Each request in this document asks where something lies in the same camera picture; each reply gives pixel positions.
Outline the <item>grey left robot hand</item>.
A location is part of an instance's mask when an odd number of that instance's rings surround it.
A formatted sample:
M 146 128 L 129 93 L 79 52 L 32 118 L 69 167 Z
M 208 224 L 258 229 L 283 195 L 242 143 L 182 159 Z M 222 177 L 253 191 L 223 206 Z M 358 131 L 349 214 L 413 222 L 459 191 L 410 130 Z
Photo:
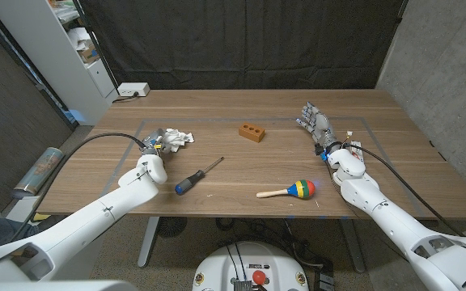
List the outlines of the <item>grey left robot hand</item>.
M 160 156 L 161 154 L 168 154 L 171 151 L 171 145 L 165 138 L 166 131 L 164 129 L 156 129 L 143 139 L 144 148 L 142 154 L 154 154 Z

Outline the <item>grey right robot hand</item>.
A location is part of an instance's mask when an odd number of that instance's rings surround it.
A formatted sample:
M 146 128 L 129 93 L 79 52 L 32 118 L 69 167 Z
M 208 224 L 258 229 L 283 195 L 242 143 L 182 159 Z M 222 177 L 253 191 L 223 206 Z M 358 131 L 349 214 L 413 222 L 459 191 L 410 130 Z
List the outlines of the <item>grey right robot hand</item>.
M 302 115 L 296 122 L 305 128 L 313 141 L 326 152 L 338 150 L 341 142 L 337 139 L 328 117 L 310 102 L 302 109 Z

